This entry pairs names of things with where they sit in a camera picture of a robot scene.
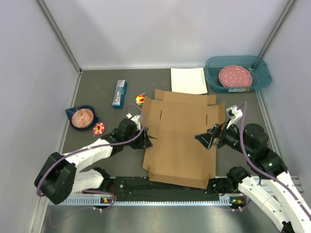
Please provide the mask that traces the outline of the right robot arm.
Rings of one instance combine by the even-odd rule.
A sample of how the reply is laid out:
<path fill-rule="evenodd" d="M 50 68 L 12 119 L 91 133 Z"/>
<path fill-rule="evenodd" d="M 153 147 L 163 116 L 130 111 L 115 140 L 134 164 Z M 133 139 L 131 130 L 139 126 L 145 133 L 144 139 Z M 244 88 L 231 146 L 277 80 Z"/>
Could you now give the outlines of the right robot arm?
<path fill-rule="evenodd" d="M 246 156 L 259 181 L 268 186 L 271 193 L 241 166 L 235 166 L 227 174 L 227 187 L 241 192 L 256 204 L 281 233 L 309 233 L 311 209 L 297 190 L 288 168 L 281 157 L 268 147 L 269 136 L 258 124 L 247 124 L 243 130 L 233 124 L 215 124 L 207 132 L 195 136 L 205 148 L 211 149 L 215 139 L 217 148 L 229 146 Z"/>

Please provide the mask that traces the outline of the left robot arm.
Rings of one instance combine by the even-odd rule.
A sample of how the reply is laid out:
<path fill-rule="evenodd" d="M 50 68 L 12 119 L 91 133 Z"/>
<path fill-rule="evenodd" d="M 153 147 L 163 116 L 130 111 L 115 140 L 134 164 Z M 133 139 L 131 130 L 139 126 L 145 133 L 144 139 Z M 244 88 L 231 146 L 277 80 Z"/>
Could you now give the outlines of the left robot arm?
<path fill-rule="evenodd" d="M 39 196 L 47 197 L 53 204 L 60 204 L 71 194 L 89 189 L 106 192 L 110 176 L 101 168 L 84 169 L 99 160 L 110 158 L 130 146 L 134 150 L 152 146 L 142 116 L 127 115 L 111 133 L 74 152 L 52 153 L 35 179 Z"/>

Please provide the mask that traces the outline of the brown cardboard box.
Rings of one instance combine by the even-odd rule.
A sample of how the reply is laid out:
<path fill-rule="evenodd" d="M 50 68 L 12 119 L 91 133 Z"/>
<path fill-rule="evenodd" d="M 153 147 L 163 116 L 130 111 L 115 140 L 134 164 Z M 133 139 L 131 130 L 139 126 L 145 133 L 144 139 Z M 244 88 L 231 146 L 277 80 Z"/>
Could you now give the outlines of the brown cardboard box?
<path fill-rule="evenodd" d="M 154 99 L 145 96 L 145 127 L 158 138 L 150 138 L 143 161 L 151 181 L 202 189 L 215 178 L 216 148 L 206 149 L 195 136 L 225 122 L 225 102 L 216 98 L 159 89 Z"/>

